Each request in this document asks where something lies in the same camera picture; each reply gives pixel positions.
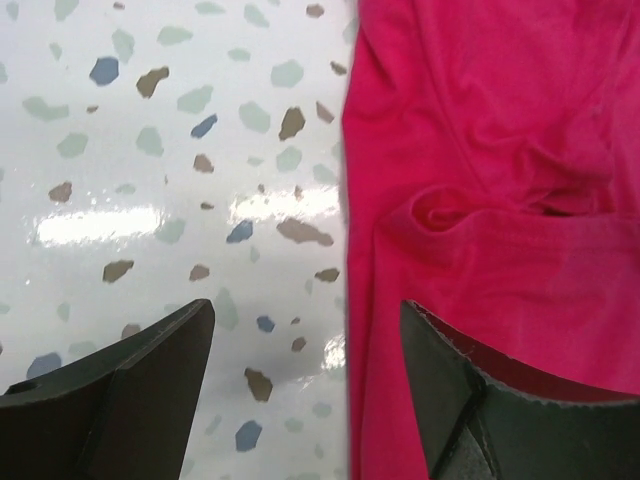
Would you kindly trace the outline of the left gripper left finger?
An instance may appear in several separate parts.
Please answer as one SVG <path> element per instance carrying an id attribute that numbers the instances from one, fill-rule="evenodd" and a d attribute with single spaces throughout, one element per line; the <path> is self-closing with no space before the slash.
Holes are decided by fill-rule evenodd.
<path id="1" fill-rule="evenodd" d="M 194 300 L 1 396 L 4 479 L 177 479 L 215 311 Z"/>

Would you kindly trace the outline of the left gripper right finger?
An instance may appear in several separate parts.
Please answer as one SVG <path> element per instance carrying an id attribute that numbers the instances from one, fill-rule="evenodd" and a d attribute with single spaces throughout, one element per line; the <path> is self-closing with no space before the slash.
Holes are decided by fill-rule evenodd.
<path id="1" fill-rule="evenodd" d="M 430 478 L 638 478 L 638 396 L 533 368 L 414 302 L 400 334 Z"/>

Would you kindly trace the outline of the pink t shirt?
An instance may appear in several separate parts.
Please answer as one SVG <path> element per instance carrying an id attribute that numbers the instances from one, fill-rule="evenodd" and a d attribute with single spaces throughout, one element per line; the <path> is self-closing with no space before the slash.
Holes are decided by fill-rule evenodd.
<path id="1" fill-rule="evenodd" d="M 351 475 L 423 479 L 400 305 L 639 390 L 639 5 L 362 1 L 343 112 Z"/>

